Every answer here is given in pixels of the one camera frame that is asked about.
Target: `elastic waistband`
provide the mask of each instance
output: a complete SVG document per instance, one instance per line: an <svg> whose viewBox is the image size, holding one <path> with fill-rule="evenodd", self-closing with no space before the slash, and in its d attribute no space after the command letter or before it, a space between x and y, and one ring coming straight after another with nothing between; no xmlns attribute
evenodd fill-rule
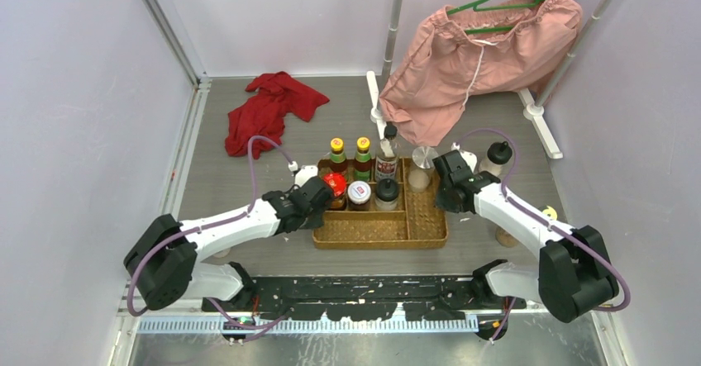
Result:
<svg viewBox="0 0 701 366"><path fill-rule="evenodd" d="M528 4L532 0L509 0L502 2L499 6ZM517 28L515 25L538 22L539 18L550 11L556 0L544 0L540 5L531 8L498 9L493 11L464 11L454 13L448 17L448 11L455 8L445 6L438 12L431 15L429 21L433 23L438 31L451 33L457 40L471 40L472 37L465 33L465 30L474 28L514 26L508 33L490 36L486 40L500 42L509 37Z"/></svg>

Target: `white jar lid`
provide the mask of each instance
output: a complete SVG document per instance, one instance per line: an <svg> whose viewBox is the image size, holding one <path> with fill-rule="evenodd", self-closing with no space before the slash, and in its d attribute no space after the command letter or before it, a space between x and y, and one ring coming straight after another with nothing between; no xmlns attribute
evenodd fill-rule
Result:
<svg viewBox="0 0 701 366"><path fill-rule="evenodd" d="M370 185L366 182L353 182L348 186L348 199L355 204L368 202L371 194Z"/></svg>

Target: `sauce bottle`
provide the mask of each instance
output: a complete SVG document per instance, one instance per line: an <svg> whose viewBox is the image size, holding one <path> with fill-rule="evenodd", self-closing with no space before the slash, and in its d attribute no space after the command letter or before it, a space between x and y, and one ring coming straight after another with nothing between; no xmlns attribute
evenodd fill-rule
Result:
<svg viewBox="0 0 701 366"><path fill-rule="evenodd" d="M384 128L384 138L379 141L377 154L375 154L374 180L379 182L383 178L395 179L397 177L397 162L399 161L399 143L397 127L388 123Z"/></svg>
<svg viewBox="0 0 701 366"><path fill-rule="evenodd" d="M358 150L355 152L353 162L353 177L356 181L369 182L370 171L372 171L372 160L370 160L370 139L360 137L357 142Z"/></svg>
<svg viewBox="0 0 701 366"><path fill-rule="evenodd" d="M333 200L330 211L343 211L346 209L346 178L340 173L329 173L323 177L331 190L333 190Z"/></svg>
<svg viewBox="0 0 701 366"><path fill-rule="evenodd" d="M329 167L334 173L340 173L346 176L348 172L348 159L346 159L346 152L343 150L343 139L334 138L331 139L331 157L330 157Z"/></svg>

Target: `glass cup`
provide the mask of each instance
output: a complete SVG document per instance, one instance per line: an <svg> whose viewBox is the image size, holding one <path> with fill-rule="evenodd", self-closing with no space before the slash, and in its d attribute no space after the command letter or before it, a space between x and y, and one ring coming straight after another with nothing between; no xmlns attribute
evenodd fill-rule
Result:
<svg viewBox="0 0 701 366"><path fill-rule="evenodd" d="M438 158L438 152L433 147L420 145L412 152L412 167L409 169L409 189L414 193L426 191L431 184L431 178L436 168L433 159Z"/></svg>

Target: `clothes rack pole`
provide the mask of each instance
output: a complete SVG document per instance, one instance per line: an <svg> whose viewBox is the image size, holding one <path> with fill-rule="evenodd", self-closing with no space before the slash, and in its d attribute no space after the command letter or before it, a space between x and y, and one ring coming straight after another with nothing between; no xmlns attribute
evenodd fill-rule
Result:
<svg viewBox="0 0 701 366"><path fill-rule="evenodd" d="M565 71L567 71L567 69L570 67L570 64L572 64L572 60L575 59L577 51L581 47L584 39L592 31L594 25L598 22L598 19L606 11L608 5L611 4L611 1L612 0L601 0L596 9L594 9L594 13L590 17L590 19L588 19L587 22L584 24L582 31L579 33L579 37L577 37L577 41L575 41L575 44L572 45L572 48L570 49L570 52L567 53L565 60L563 60L560 66L557 68L550 82L548 82L545 89L543 89L543 92L541 92L541 94L538 95L538 99L536 100L536 107L542 107L543 104L545 104L546 100L550 97L553 89L555 89L557 84L562 79L562 76L565 74Z"/></svg>
<svg viewBox="0 0 701 366"><path fill-rule="evenodd" d="M397 29L399 26L399 14L402 11L403 0L392 0L392 14L389 17L389 32L387 34L387 45L384 48L384 62L382 64L382 74L379 77L379 85L384 87L392 70L392 58L394 57L394 44L397 42Z"/></svg>

